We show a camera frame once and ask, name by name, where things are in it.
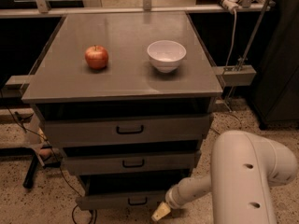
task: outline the cable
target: cable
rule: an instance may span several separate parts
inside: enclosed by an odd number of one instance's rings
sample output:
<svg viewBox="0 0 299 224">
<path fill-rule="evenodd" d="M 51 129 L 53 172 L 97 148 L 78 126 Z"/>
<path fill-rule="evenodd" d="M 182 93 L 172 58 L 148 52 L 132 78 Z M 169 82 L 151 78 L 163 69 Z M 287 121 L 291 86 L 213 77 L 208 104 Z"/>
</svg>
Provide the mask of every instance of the cable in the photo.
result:
<svg viewBox="0 0 299 224">
<path fill-rule="evenodd" d="M 49 149 L 51 150 L 51 152 L 52 152 L 52 154 L 53 154 L 55 160 L 56 160 L 57 162 L 60 162 L 60 161 L 58 160 L 56 154 L 54 153 L 54 151 L 53 151 L 53 149 L 52 149 L 52 147 L 51 147 L 51 145 L 50 145 L 50 143 L 49 143 L 47 137 L 45 137 L 44 135 L 41 135 L 41 134 L 39 134 L 39 133 L 37 133 L 37 132 L 34 132 L 34 131 L 30 130 L 30 129 L 27 129 L 27 128 L 25 128 L 24 126 L 21 126 L 21 125 L 19 124 L 19 122 L 16 121 L 16 119 L 15 119 L 14 115 L 12 114 L 11 110 L 9 109 L 9 107 L 5 104 L 5 100 L 4 100 L 3 93 L 2 93 L 2 90 L 1 90 L 1 89 L 0 89 L 0 94 L 1 94 L 2 105 L 8 110 L 8 112 L 9 112 L 10 116 L 13 118 L 14 122 L 15 122 L 18 126 L 20 126 L 22 129 L 24 129 L 25 131 L 30 132 L 30 133 L 34 133 L 35 135 L 37 135 L 37 136 L 39 136 L 40 138 L 42 138 L 42 139 L 45 141 L 45 143 L 48 145 Z M 34 115 L 34 114 L 32 114 L 32 115 L 30 115 L 30 116 L 28 116 L 28 117 L 26 117 L 26 118 L 24 118 L 24 119 L 29 119 L 29 118 L 31 118 L 33 115 Z M 82 197 L 82 195 L 81 195 L 81 194 L 80 194 L 80 193 L 79 193 L 79 192 L 78 192 L 72 185 L 70 185 L 70 183 L 66 180 L 66 178 L 65 178 L 65 176 L 64 176 L 64 173 L 63 173 L 63 170 L 62 170 L 61 166 L 59 166 L 59 170 L 60 170 L 60 173 L 61 173 L 61 175 L 62 175 L 62 177 L 63 177 L 65 183 L 69 186 L 69 188 L 71 188 L 74 192 L 76 192 L 76 194 L 77 194 L 79 197 Z M 77 222 L 76 222 L 75 219 L 74 219 L 74 213 L 75 213 L 75 210 L 76 210 L 77 207 L 78 207 L 78 205 L 76 205 L 76 206 L 73 208 L 73 211 L 72 211 L 72 219 L 73 219 L 73 222 L 74 222 L 75 224 L 77 224 Z M 93 224 L 95 224 L 95 222 L 96 222 L 96 219 L 97 219 L 97 210 L 93 210 L 93 212 L 92 212 L 92 218 L 91 218 L 89 224 L 92 224 L 92 221 L 93 221 Z"/>
<path fill-rule="evenodd" d="M 9 109 L 9 107 L 5 104 L 5 102 L 4 102 L 4 97 L 3 97 L 3 93 L 2 93 L 1 90 L 0 90 L 0 94 L 1 94 L 2 105 L 8 110 L 8 112 L 9 112 L 10 116 L 13 118 L 14 122 L 15 122 L 17 125 L 19 125 L 22 129 L 24 129 L 25 131 L 30 132 L 30 133 L 33 133 L 33 134 L 39 136 L 40 138 L 42 138 L 42 139 L 46 142 L 46 144 L 48 145 L 49 149 L 51 150 L 51 152 L 52 152 L 52 154 L 53 154 L 55 160 L 56 160 L 57 162 L 59 162 L 59 160 L 58 160 L 56 154 L 54 153 L 54 151 L 53 151 L 53 149 L 52 149 L 52 147 L 51 147 L 51 145 L 50 145 L 50 143 L 49 143 L 49 141 L 48 141 L 48 139 L 47 139 L 46 137 L 44 137 L 43 135 L 37 133 L 37 132 L 34 132 L 34 131 L 30 130 L 30 129 L 27 129 L 27 128 L 21 126 L 21 125 L 19 124 L 19 122 L 16 121 L 16 119 L 15 119 L 14 115 L 12 114 L 11 110 Z M 78 192 L 77 190 L 75 190 L 75 189 L 70 185 L 70 183 L 66 180 L 62 168 L 59 167 L 59 169 L 60 169 L 60 172 L 61 172 L 62 177 L 63 177 L 64 181 L 66 182 L 66 184 L 67 184 L 67 185 L 68 185 L 74 192 L 76 192 L 76 194 L 78 194 L 78 195 L 81 197 L 82 195 L 80 195 L 79 192 Z"/>
<path fill-rule="evenodd" d="M 233 32 L 232 32 L 232 43 L 231 43 L 231 48 L 230 48 L 230 51 L 228 53 L 228 56 L 227 56 L 227 60 L 226 60 L 226 63 L 225 63 L 225 67 L 224 67 L 224 70 L 223 70 L 223 73 L 226 71 L 226 67 L 228 65 L 228 62 L 230 60 L 230 57 L 231 57 L 231 54 L 232 54 L 232 51 L 233 51 L 233 48 L 234 48 L 234 43 L 235 43 L 235 27 L 236 27 L 236 10 L 235 8 L 233 9 L 234 11 L 234 27 L 233 27 Z"/>
</svg>

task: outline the speckled floor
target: speckled floor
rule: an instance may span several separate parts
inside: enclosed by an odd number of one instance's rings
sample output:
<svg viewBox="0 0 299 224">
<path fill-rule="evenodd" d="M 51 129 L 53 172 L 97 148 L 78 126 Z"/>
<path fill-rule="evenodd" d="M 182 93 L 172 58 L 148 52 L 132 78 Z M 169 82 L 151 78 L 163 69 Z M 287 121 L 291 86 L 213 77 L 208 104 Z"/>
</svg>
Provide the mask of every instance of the speckled floor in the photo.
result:
<svg viewBox="0 0 299 224">
<path fill-rule="evenodd" d="M 246 101 L 234 99 L 233 112 L 218 103 L 214 112 L 212 128 L 202 145 L 202 157 L 193 175 L 205 175 L 209 171 L 211 146 L 217 133 L 228 130 L 243 130 L 279 141 L 291 149 L 299 160 L 299 130 L 296 125 L 273 126 L 266 131 L 259 129 L 259 122 Z M 30 109 L 21 109 L 21 114 L 29 114 Z M 13 124 L 5 109 L 0 110 L 0 148 L 25 145 L 24 133 Z M 0 157 L 0 223 L 73 223 L 72 210 L 78 196 L 65 183 L 59 169 L 37 169 L 32 189 L 22 186 L 31 159 L 24 157 Z M 63 173 L 70 184 L 83 194 L 75 177 L 67 171 Z M 299 177 L 287 186 L 271 189 L 275 212 L 279 224 L 299 223 Z M 146 208 L 124 208 L 98 210 L 96 223 L 152 223 L 150 217 L 154 210 Z M 89 223 L 91 214 L 76 209 L 77 223 Z M 211 194 L 176 210 L 159 221 L 164 224 L 213 223 Z"/>
</svg>

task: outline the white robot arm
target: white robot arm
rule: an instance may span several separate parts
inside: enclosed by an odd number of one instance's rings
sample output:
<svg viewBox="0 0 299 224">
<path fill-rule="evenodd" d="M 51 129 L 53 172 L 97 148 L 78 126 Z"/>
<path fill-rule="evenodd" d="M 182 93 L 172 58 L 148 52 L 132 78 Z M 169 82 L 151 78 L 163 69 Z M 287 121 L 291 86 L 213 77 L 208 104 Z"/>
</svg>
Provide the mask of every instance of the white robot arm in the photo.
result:
<svg viewBox="0 0 299 224">
<path fill-rule="evenodd" d="M 294 154 L 276 141 L 241 131 L 223 133 L 212 149 L 210 175 L 182 179 L 152 219 L 211 191 L 215 224 L 277 223 L 269 186 L 292 182 L 297 169 Z"/>
</svg>

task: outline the apple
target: apple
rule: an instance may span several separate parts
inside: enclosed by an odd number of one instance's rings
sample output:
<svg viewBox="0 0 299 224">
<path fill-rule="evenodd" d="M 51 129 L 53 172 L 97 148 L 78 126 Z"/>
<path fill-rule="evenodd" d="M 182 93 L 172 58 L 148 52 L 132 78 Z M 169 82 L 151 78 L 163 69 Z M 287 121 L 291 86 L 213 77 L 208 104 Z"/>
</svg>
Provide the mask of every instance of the apple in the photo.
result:
<svg viewBox="0 0 299 224">
<path fill-rule="evenodd" d="M 85 61 L 91 69 L 103 69 L 108 64 L 108 52 L 104 47 L 94 45 L 85 50 Z"/>
</svg>

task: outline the white bowl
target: white bowl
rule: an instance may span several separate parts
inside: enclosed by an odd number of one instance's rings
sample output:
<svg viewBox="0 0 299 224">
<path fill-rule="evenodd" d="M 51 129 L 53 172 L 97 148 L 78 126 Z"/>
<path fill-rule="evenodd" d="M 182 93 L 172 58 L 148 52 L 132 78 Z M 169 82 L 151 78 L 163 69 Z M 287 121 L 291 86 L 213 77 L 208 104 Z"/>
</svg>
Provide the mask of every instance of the white bowl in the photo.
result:
<svg viewBox="0 0 299 224">
<path fill-rule="evenodd" d="M 186 49 L 175 41 L 156 41 L 148 47 L 150 63 L 163 73 L 177 69 L 186 53 Z"/>
</svg>

